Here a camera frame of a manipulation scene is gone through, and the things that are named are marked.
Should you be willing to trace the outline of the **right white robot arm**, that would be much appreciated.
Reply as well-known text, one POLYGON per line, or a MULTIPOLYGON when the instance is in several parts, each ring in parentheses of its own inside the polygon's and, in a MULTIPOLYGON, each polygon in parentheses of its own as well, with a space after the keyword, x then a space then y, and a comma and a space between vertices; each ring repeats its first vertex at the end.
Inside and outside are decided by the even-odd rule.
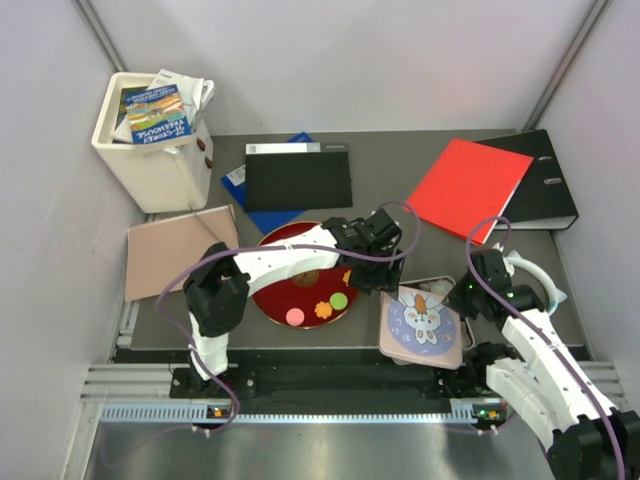
POLYGON ((599 390, 552 325, 566 294, 541 267, 500 246, 468 251, 466 261, 445 305, 467 319, 484 317, 506 340, 466 354, 469 388, 495 392, 515 410, 555 478, 638 478, 638 413, 599 390))

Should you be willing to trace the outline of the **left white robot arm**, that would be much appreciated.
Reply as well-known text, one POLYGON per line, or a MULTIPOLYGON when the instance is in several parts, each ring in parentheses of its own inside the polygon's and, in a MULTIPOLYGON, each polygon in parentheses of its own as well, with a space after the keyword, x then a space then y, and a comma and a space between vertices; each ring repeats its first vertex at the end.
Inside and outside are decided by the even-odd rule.
POLYGON ((399 225, 384 210, 348 221, 332 217, 255 248, 212 245, 183 283, 192 328, 192 384, 205 396, 226 387, 229 334, 256 296, 272 319, 299 310, 306 326, 345 313, 358 293, 394 292, 404 254, 399 225))

